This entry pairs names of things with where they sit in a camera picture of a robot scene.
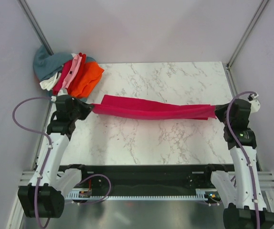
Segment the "magenta t shirt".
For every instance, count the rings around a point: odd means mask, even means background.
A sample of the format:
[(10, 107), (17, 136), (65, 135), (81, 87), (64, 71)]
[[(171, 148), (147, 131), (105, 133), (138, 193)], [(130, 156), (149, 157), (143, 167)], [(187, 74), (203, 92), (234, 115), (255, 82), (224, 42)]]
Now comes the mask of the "magenta t shirt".
[(175, 105), (107, 94), (101, 103), (94, 104), (93, 112), (138, 120), (216, 118), (215, 106), (210, 104)]

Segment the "grey blue t shirt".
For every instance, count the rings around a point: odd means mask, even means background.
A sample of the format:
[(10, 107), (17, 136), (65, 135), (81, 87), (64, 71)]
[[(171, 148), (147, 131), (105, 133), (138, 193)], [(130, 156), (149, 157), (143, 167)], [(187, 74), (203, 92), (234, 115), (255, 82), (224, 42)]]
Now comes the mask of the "grey blue t shirt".
[(67, 52), (58, 52), (50, 55), (45, 46), (42, 45), (36, 52), (33, 59), (33, 70), (38, 80), (41, 82), (51, 78), (56, 72), (62, 69), (62, 66), (73, 59), (73, 56)]

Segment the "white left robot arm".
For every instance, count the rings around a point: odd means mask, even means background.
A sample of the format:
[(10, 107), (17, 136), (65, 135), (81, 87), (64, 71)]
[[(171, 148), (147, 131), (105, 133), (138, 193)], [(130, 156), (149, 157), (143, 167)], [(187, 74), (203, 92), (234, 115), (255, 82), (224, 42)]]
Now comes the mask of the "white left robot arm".
[(46, 132), (46, 155), (39, 159), (36, 171), (27, 185), (19, 187), (18, 198), (28, 218), (59, 218), (64, 209), (65, 197), (77, 185), (85, 187), (89, 176), (78, 167), (65, 169), (58, 177), (65, 149), (75, 130), (77, 120), (85, 120), (94, 109), (68, 94), (52, 97), (55, 107)]

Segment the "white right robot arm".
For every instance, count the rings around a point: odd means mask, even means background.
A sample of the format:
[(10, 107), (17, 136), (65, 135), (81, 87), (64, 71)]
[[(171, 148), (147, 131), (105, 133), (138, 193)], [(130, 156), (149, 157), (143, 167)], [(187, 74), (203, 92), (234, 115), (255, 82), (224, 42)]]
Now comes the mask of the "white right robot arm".
[(234, 179), (223, 165), (209, 164), (203, 175), (204, 185), (215, 187), (224, 205), (223, 223), (226, 229), (270, 229), (274, 213), (267, 210), (261, 193), (256, 160), (256, 137), (248, 127), (249, 116), (259, 111), (255, 98), (235, 99), (232, 104), (218, 105), (215, 115), (224, 124), (234, 165)]

